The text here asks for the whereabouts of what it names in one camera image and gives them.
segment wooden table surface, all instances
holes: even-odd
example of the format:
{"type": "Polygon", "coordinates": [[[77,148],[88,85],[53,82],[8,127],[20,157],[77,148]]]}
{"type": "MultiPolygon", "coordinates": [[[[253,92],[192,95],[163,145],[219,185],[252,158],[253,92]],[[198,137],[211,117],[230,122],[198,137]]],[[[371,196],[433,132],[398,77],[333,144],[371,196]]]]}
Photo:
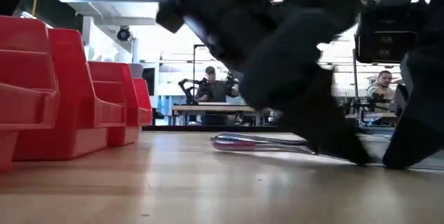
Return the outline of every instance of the wooden table surface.
{"type": "Polygon", "coordinates": [[[441,172],[221,153],[211,135],[144,133],[70,162],[16,164],[0,175],[0,223],[444,223],[441,172]]]}

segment red plastic bin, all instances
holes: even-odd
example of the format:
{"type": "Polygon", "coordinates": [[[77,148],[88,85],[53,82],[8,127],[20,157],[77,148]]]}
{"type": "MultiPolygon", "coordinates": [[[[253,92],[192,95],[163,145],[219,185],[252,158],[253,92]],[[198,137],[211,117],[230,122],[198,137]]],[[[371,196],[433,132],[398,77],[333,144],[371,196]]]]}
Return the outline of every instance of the red plastic bin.
{"type": "Polygon", "coordinates": [[[0,171],[5,171],[20,130],[54,127],[59,92],[46,25],[0,17],[0,29],[0,171]]]}
{"type": "Polygon", "coordinates": [[[70,160],[86,155],[107,146],[107,127],[125,125],[123,87],[93,86],[80,33],[49,29],[49,39],[61,93],[55,128],[20,132],[14,160],[70,160]]]}
{"type": "Polygon", "coordinates": [[[125,146],[137,141],[140,126],[151,124],[151,108],[139,106],[130,67],[122,63],[89,62],[89,68],[94,83],[121,83],[125,90],[126,126],[108,128],[108,146],[125,146]]]}

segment security camera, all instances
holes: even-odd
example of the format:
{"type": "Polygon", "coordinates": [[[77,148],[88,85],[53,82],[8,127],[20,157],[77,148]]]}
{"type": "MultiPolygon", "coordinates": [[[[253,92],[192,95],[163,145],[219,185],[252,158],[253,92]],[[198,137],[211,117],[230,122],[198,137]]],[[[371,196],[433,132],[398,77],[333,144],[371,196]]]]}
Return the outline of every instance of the security camera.
{"type": "Polygon", "coordinates": [[[120,41],[128,41],[131,38],[129,26],[120,26],[120,31],[117,33],[117,39],[120,41]]]}

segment man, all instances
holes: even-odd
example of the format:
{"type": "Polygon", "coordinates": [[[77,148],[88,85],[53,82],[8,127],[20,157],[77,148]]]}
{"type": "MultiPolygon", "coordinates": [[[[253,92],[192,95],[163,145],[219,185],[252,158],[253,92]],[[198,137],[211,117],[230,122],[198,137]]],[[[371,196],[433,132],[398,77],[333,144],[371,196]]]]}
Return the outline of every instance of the man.
{"type": "MultiPolygon", "coordinates": [[[[227,83],[224,81],[216,80],[216,70],[214,67],[207,67],[205,69],[207,74],[208,85],[204,89],[204,86],[200,86],[196,98],[198,102],[212,102],[212,103],[226,103],[226,96],[237,97],[239,92],[235,89],[227,90],[227,83]]],[[[220,112],[208,112],[209,114],[201,117],[203,125],[206,126],[224,126],[227,122],[227,116],[217,115],[220,112]]]]}
{"type": "Polygon", "coordinates": [[[390,71],[381,71],[377,76],[377,81],[367,88],[367,96],[373,96],[376,93],[382,95],[384,99],[393,100],[395,92],[389,87],[392,78],[390,71]]]}

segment ceiling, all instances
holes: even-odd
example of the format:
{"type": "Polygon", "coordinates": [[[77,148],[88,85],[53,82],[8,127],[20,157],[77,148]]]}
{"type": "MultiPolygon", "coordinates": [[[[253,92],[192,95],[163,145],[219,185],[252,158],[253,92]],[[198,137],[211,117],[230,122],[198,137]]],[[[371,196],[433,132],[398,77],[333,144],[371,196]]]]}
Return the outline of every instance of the ceiling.
{"type": "MultiPolygon", "coordinates": [[[[93,15],[96,18],[111,18],[113,20],[122,17],[155,17],[157,11],[156,3],[128,3],[128,2],[100,2],[100,3],[71,3],[74,9],[76,9],[80,14],[83,15],[93,15]]],[[[115,36],[115,33],[109,32],[109,28],[102,28],[107,33],[115,36]]],[[[352,49],[354,48],[353,35],[356,28],[351,28],[343,34],[342,41],[335,42],[328,46],[323,46],[324,55],[321,62],[333,62],[335,64],[340,64],[336,68],[345,74],[352,72],[350,64],[352,63],[352,49]]],[[[162,45],[162,52],[165,59],[192,59],[192,44],[197,44],[200,41],[194,36],[194,34],[187,28],[184,27],[180,30],[180,33],[173,35],[166,31],[159,31],[159,38],[164,42],[162,45]],[[185,41],[187,46],[176,47],[171,45],[171,43],[178,43],[179,41],[185,41]]],[[[202,59],[212,59],[210,55],[203,55],[202,59]]],[[[180,64],[170,64],[164,67],[165,70],[177,71],[180,70],[180,64]]],[[[372,67],[372,66],[360,66],[358,71],[362,72],[362,76],[369,77],[382,70],[383,67],[372,67]]],[[[393,68],[392,71],[395,73],[399,72],[397,67],[393,68]]],[[[350,75],[344,76],[342,78],[344,81],[350,80],[350,75]]]]}

